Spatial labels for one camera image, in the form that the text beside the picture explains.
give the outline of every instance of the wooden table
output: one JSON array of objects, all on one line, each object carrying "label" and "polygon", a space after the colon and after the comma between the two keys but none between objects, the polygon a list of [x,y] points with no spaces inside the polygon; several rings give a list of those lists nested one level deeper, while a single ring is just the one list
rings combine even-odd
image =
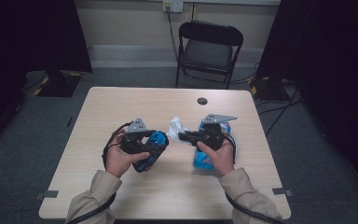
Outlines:
[{"label": "wooden table", "polygon": [[[204,97],[207,105],[197,100]],[[283,218],[291,211],[284,194],[272,189],[282,183],[272,159],[251,94],[248,91],[144,89],[95,87],[90,89],[45,198],[42,218],[66,218],[77,194],[90,188],[103,170],[103,147],[120,125],[142,118],[149,129],[167,132],[174,116],[196,131],[207,114],[237,116],[230,121],[238,154],[235,167],[244,167],[255,188],[275,202]],[[228,203],[214,171],[193,167],[195,148],[170,141],[150,171],[132,167],[121,179],[112,204],[120,219],[231,219]]]}]

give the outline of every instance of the chair backrest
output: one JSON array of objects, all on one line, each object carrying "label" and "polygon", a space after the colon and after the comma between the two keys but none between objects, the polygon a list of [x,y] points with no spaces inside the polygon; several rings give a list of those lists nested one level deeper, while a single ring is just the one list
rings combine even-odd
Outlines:
[{"label": "chair backrest", "polygon": [[236,28],[206,21],[183,23],[179,27],[179,37],[239,47],[243,43],[243,35]]}]

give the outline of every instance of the chair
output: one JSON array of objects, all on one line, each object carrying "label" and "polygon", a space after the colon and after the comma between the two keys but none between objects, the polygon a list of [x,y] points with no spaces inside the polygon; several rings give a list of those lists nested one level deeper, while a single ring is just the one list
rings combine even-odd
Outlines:
[{"label": "chair", "polygon": [[[184,39],[188,40],[186,48]],[[243,35],[239,30],[229,25],[188,21],[179,27],[179,41],[176,88],[180,70],[186,73],[186,69],[190,69],[225,76],[223,81],[227,83],[228,89],[243,43]]]}]

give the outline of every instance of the beige sleeve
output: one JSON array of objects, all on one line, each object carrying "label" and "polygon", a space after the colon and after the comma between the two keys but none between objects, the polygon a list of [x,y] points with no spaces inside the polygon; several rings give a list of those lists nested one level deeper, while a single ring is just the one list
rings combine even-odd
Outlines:
[{"label": "beige sleeve", "polygon": [[[81,217],[106,203],[113,193],[118,190],[121,183],[121,180],[117,177],[105,171],[97,171],[92,178],[90,190],[87,190],[72,199],[65,223],[68,223],[77,217]],[[113,216],[112,211],[110,208],[107,208],[101,213],[94,217],[90,217],[81,223],[104,224],[113,223],[114,221],[115,217]]]},{"label": "beige sleeve", "polygon": [[[253,188],[249,176],[243,168],[230,172],[219,178],[219,181],[226,194],[242,207],[282,221],[282,216],[278,213],[274,202]],[[266,223],[254,217],[249,217],[235,208],[232,211],[232,219],[236,224]]]}]

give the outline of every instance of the human hand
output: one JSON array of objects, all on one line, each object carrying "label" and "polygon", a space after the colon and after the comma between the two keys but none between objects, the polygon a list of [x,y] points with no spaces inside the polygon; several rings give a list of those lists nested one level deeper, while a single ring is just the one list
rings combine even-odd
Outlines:
[{"label": "human hand", "polygon": [[121,178],[133,162],[144,160],[150,156],[148,152],[131,155],[121,150],[118,144],[123,139],[124,132],[125,129],[121,129],[113,138],[106,156],[106,172],[117,178]]},{"label": "human hand", "polygon": [[202,142],[198,142],[197,147],[211,158],[212,166],[220,176],[234,170],[233,148],[227,139],[223,141],[222,147],[216,151]]}]

